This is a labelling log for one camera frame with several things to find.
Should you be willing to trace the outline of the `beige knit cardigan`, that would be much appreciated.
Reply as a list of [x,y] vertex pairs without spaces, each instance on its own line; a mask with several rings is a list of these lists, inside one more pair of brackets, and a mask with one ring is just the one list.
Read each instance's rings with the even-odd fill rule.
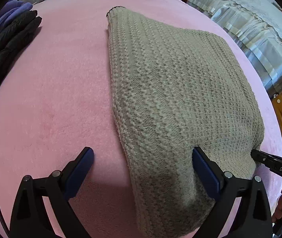
[[253,176],[264,139],[258,103],[227,42],[124,7],[107,13],[112,108],[145,237],[181,237],[214,205],[192,166],[200,147]]

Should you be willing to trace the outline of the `pink bed sheet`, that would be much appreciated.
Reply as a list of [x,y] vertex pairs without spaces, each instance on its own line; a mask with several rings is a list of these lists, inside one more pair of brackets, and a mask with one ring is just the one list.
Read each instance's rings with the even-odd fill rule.
[[141,237],[129,171],[111,108],[106,13],[123,6],[184,29],[226,40],[247,77],[265,125],[261,150],[282,157],[271,100],[232,38],[181,0],[46,0],[42,21],[0,87],[0,208],[5,221],[23,176],[63,169],[84,147],[95,162],[70,203],[92,237]]

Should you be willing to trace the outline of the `black folded garment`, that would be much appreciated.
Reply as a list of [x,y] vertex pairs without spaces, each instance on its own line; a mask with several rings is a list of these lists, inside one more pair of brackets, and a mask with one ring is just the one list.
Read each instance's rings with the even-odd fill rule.
[[36,10],[25,11],[0,32],[0,85],[16,55],[33,40],[42,20],[37,14]]

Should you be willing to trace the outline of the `purple folded garment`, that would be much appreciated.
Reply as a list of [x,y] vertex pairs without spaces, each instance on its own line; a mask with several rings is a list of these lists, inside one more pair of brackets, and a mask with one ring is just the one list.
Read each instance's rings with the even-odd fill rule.
[[25,11],[31,10],[30,2],[11,0],[0,10],[0,31],[9,25],[17,16]]

